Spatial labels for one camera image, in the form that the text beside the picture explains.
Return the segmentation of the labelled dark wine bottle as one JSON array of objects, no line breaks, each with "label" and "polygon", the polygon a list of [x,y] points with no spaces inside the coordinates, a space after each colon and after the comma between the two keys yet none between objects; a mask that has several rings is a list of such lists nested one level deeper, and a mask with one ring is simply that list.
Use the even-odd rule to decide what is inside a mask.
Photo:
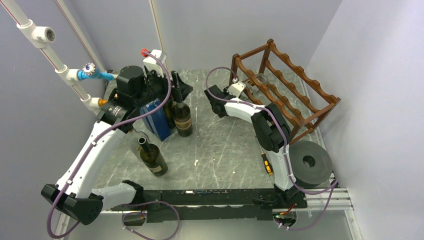
[{"label": "labelled dark wine bottle", "polygon": [[177,133],[181,137],[188,137],[193,133],[190,107],[184,102],[177,102],[172,108],[173,120]]}]

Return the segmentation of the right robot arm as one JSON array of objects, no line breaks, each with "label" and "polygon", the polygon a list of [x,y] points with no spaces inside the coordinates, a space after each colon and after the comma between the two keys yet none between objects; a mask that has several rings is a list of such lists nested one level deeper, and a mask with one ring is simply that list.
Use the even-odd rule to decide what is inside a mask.
[{"label": "right robot arm", "polygon": [[277,106],[243,101],[225,94],[217,85],[204,92],[216,115],[235,117],[252,124],[256,139],[273,168],[276,203],[282,208],[289,207],[300,190],[290,162],[288,136],[291,130]]}]

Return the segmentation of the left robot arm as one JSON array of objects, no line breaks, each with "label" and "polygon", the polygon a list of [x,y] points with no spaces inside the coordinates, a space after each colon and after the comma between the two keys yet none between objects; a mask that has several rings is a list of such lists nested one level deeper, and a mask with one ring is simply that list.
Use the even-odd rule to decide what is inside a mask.
[{"label": "left robot arm", "polygon": [[83,225],[91,224],[101,211],[120,205],[137,210],[143,205],[141,185],[124,180],[112,187],[95,189],[96,177],[116,145],[133,128],[128,120],[140,116],[141,107],[155,100],[163,101],[168,92],[175,97],[177,87],[181,88],[184,99],[193,91],[176,71],[171,72],[168,81],[156,70],[136,65],[122,68],[116,84],[71,167],[55,184],[46,184],[41,190],[41,195],[56,210]]}]

